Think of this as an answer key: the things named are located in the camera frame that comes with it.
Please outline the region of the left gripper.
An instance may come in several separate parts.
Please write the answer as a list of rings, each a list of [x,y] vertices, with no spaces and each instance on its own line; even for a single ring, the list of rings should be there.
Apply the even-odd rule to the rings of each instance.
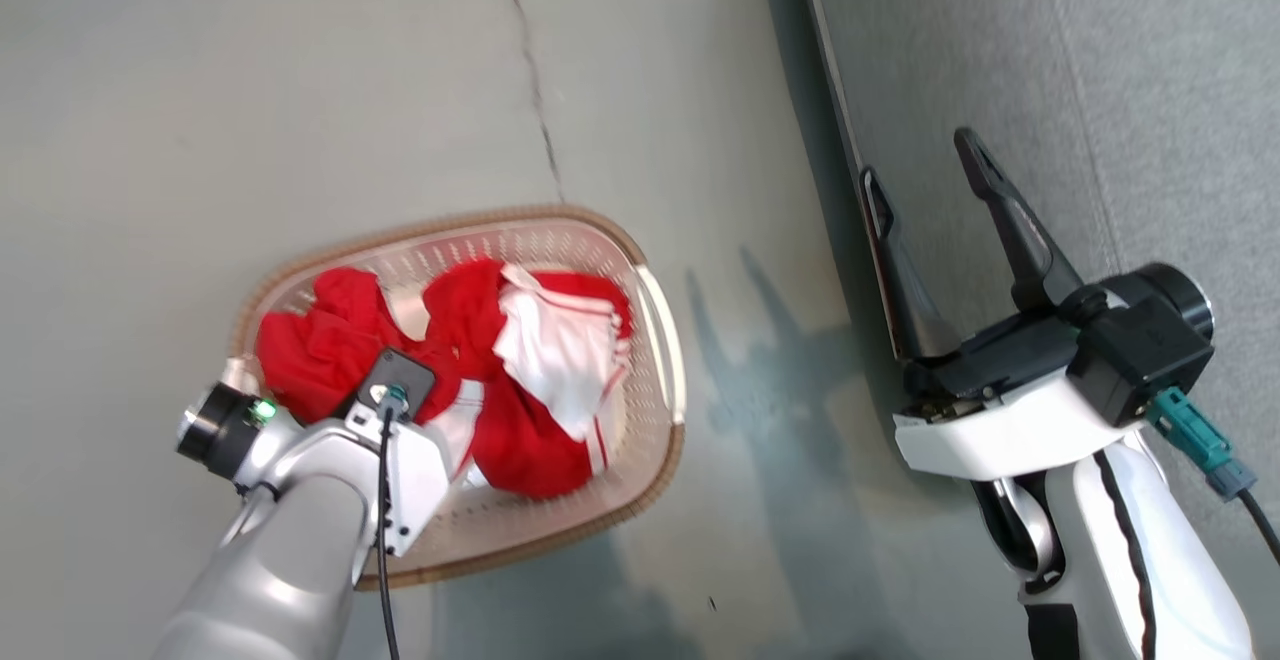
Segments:
[[[387,547],[404,558],[451,489],[445,454],[416,423],[393,420],[387,446],[375,411],[348,411],[346,427],[372,459],[372,512],[385,528]]]

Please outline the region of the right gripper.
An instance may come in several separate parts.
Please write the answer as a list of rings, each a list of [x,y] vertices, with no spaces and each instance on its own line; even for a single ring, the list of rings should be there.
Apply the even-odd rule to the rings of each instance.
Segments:
[[[957,128],[954,146],[995,224],[1014,304],[1020,312],[1057,308],[1084,285],[1080,274],[977,130]],[[1076,331],[1056,315],[1014,315],[960,340],[916,271],[872,165],[860,169],[860,208],[893,356],[910,361],[911,399],[895,411],[893,434],[911,469],[965,481],[1028,476],[1137,432],[1138,420],[1115,426],[1068,379]]]

